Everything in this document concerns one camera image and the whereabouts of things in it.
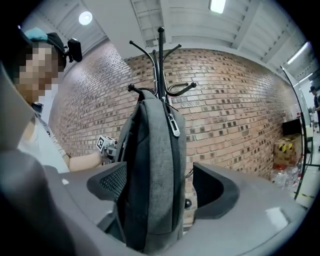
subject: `ceiling beam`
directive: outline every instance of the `ceiling beam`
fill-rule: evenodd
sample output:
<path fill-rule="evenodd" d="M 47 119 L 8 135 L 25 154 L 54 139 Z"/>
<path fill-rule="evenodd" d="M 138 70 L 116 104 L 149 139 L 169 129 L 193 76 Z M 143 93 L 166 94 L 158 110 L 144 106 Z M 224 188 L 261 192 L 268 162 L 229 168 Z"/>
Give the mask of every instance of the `ceiling beam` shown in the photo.
<path fill-rule="evenodd" d="M 164 26 L 165 41 L 169 44 L 172 43 L 172 28 L 170 22 L 170 5 L 169 0 L 160 0 L 161 17 Z"/>
<path fill-rule="evenodd" d="M 262 58 L 262 61 L 264 63 L 269 63 L 273 56 L 279 52 L 279 50 L 282 48 L 282 46 L 288 41 L 290 38 L 289 33 L 285 30 L 283 31 L 282 35 L 278 38 L 278 40 L 274 43 L 272 48 L 267 52 L 267 54 Z"/>
<path fill-rule="evenodd" d="M 257 18 L 259 17 L 259 11 L 263 7 L 263 2 L 264 0 L 251 0 L 231 48 L 240 49 L 242 47 L 250 28 L 255 24 Z"/>
<path fill-rule="evenodd" d="M 312 61 L 310 61 L 309 65 L 307 65 L 300 74 L 295 75 L 295 78 L 299 81 L 303 78 L 305 78 L 310 73 L 314 73 L 319 69 L 319 62 L 317 58 L 314 58 Z"/>
<path fill-rule="evenodd" d="M 143 54 L 129 44 L 132 40 L 140 47 L 146 47 L 131 1 L 83 0 L 83 2 L 123 59 Z"/>
<path fill-rule="evenodd" d="M 286 42 L 296 33 L 297 26 L 293 21 L 290 21 L 287 28 L 283 31 L 282 35 L 275 42 L 273 47 L 267 52 L 267 54 L 262 58 L 264 63 L 269 64 L 272 58 L 277 55 L 277 53 L 282 49 Z"/>

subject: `ceiling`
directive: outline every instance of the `ceiling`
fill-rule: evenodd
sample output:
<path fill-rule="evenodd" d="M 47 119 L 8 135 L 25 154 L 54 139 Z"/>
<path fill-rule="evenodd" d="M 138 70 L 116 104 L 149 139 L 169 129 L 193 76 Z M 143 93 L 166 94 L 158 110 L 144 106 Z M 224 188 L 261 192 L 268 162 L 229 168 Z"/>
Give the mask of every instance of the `ceiling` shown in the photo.
<path fill-rule="evenodd" d="M 82 26 L 78 18 L 87 10 L 93 22 Z M 57 30 L 65 41 L 77 38 L 83 53 L 107 36 L 123 59 L 141 54 L 130 40 L 151 52 L 158 48 L 158 27 L 164 27 L 164 49 L 182 44 L 225 51 L 282 77 L 283 65 L 297 81 L 319 68 L 311 46 L 287 65 L 307 40 L 273 0 L 226 0 L 222 14 L 209 10 L 209 0 L 45 0 L 22 29 L 35 25 Z"/>
<path fill-rule="evenodd" d="M 44 0 L 24 20 L 21 29 L 25 32 L 38 27 L 46 33 L 56 32 L 65 46 L 68 39 L 75 38 L 81 42 L 84 55 L 107 38 L 95 19 L 86 26 L 79 23 L 79 15 L 84 11 L 88 8 L 80 0 Z M 65 71 L 75 63 L 67 63 Z"/>

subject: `gray backpack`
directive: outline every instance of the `gray backpack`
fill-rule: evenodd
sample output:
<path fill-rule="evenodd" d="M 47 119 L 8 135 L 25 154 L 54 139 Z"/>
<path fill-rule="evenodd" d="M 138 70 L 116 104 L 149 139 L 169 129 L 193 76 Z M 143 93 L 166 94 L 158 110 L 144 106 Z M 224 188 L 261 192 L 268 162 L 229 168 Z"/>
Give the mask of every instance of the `gray backpack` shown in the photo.
<path fill-rule="evenodd" d="M 126 185 L 118 200 L 127 246 L 147 254 L 169 247 L 183 231 L 183 116 L 151 92 L 142 91 L 122 128 L 116 152 L 116 162 L 127 163 Z"/>

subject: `cardboard box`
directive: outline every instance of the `cardboard box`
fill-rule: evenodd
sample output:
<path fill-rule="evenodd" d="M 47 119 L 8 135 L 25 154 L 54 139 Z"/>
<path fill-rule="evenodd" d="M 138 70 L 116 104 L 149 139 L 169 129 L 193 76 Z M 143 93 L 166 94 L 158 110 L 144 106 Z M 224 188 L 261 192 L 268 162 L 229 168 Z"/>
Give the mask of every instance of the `cardboard box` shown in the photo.
<path fill-rule="evenodd" d="M 301 134 L 284 136 L 274 143 L 273 163 L 296 166 L 301 157 Z"/>

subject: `plastic bottle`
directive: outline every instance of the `plastic bottle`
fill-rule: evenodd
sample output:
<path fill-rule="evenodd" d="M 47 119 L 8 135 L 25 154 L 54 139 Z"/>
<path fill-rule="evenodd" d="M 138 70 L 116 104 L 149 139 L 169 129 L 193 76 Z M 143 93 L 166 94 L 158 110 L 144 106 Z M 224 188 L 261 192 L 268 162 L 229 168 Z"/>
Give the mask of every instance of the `plastic bottle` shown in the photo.
<path fill-rule="evenodd" d="M 300 176 L 302 172 L 302 158 L 299 159 L 298 163 L 296 164 L 296 167 L 298 168 L 298 176 Z"/>
<path fill-rule="evenodd" d="M 296 189 L 296 184 L 298 181 L 298 167 L 288 166 L 286 169 L 287 179 L 285 181 L 285 188 L 289 191 Z"/>
<path fill-rule="evenodd" d="M 286 167 L 278 166 L 273 169 L 271 173 L 271 182 L 274 183 L 278 188 L 283 189 L 286 185 L 288 175 L 286 172 Z"/>

